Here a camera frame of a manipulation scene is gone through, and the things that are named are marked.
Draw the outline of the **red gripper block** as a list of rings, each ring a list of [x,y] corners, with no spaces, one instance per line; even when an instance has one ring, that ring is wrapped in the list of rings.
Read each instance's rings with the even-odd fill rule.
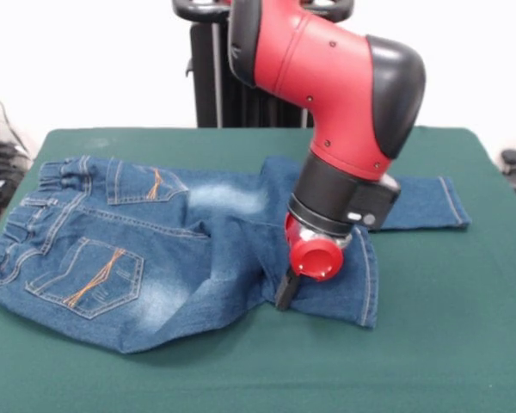
[[[285,219],[285,237],[291,268],[276,290],[274,306],[278,311],[290,308],[300,287],[300,276],[318,281],[333,278],[341,270],[344,249],[352,239],[351,234],[338,237],[311,228],[290,213]]]

